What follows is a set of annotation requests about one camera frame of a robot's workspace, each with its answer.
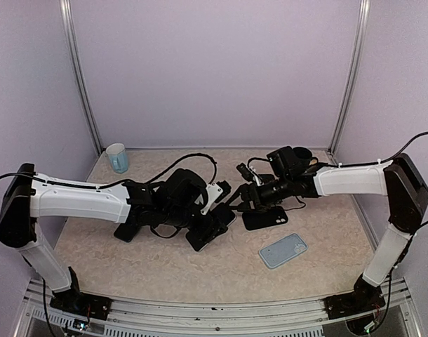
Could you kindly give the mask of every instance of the gray phone case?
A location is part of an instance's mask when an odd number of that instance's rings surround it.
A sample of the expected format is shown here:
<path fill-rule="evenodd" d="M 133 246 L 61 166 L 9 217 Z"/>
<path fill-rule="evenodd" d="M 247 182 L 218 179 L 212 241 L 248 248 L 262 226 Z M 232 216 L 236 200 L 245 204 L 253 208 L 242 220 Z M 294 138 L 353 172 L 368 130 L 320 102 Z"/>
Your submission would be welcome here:
<path fill-rule="evenodd" d="M 306 250 L 307 244 L 298 234 L 294 233 L 261 249 L 259 255 L 268 268 L 274 269 L 296 258 Z"/>

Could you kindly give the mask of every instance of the white wall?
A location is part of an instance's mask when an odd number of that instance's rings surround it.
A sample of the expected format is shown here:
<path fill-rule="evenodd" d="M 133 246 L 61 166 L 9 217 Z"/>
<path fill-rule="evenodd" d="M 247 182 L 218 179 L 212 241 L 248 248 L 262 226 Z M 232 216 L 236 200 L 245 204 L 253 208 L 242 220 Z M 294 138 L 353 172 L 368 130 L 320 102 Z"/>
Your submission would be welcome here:
<path fill-rule="evenodd" d="M 0 175 L 32 162 L 42 173 L 84 179 L 95 157 L 59 1 L 0 1 Z M 8 183 L 0 182 L 0 205 Z M 41 224 L 54 244 L 63 220 Z M 0 337 L 10 333 L 30 275 L 20 254 L 0 244 Z"/>
<path fill-rule="evenodd" d="M 428 1 L 372 0 L 363 59 L 337 157 L 344 163 L 386 158 L 428 130 Z M 407 150 L 428 184 L 428 137 Z M 385 198 L 359 197 L 381 237 Z M 428 337 L 428 227 L 401 265 Z"/>
<path fill-rule="evenodd" d="M 360 1 L 73 1 L 104 144 L 328 147 Z"/>

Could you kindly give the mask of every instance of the marble table surface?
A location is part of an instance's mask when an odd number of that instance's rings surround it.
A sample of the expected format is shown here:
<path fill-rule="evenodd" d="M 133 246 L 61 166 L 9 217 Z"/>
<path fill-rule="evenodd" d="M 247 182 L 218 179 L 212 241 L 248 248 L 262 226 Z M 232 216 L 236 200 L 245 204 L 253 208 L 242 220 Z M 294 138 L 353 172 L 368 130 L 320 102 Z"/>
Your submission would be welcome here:
<path fill-rule="evenodd" d="M 244 182 L 236 165 L 250 157 L 265 157 L 270 151 L 131 150 L 130 168 L 124 174 L 114 173 L 103 154 L 88 181 L 146 181 L 184 154 L 205 152 L 218 162 L 216 181 L 227 180 L 234 190 Z M 324 152 L 314 155 L 328 160 Z M 204 158 L 187 159 L 177 167 L 192 169 L 206 181 L 213 172 L 211 163 Z M 257 162 L 255 167 L 261 173 L 271 173 L 267 163 Z M 249 232 L 238 216 L 226 234 L 199 253 L 186 241 L 185 230 L 173 239 L 161 239 L 144 227 L 127 244 L 113 236 L 117 224 L 83 218 L 67 220 L 55 249 L 74 268 L 83 291 L 108 296 L 225 304 L 290 300 L 351 290 L 373 255 L 351 198 L 336 195 L 305 201 L 305 209 L 288 212 L 285 225 Z M 297 202 L 290 198 L 283 206 L 294 207 Z M 163 234 L 165 227 L 159 228 Z M 308 250 L 274 270 L 268 269 L 258 251 L 292 233 L 305 240 Z"/>

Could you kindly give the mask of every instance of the white backdrop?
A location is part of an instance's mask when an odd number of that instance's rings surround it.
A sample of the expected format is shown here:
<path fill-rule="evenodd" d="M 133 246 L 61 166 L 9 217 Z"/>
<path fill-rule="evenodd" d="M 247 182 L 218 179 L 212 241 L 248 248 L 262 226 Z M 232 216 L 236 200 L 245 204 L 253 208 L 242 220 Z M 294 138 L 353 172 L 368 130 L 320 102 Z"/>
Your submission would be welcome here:
<path fill-rule="evenodd" d="M 105 145 L 329 145 L 359 1 L 73 1 Z"/>

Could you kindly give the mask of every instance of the light blue mug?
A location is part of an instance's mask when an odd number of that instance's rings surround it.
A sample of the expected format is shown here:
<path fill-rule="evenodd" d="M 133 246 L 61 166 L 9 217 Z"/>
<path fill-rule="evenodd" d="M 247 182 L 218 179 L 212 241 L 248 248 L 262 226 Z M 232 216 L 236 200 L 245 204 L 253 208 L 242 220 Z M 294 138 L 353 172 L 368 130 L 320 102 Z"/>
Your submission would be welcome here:
<path fill-rule="evenodd" d="M 124 173 L 128 170 L 128 157 L 125 151 L 125 145 L 115 143 L 107 147 L 105 151 L 114 172 Z"/>

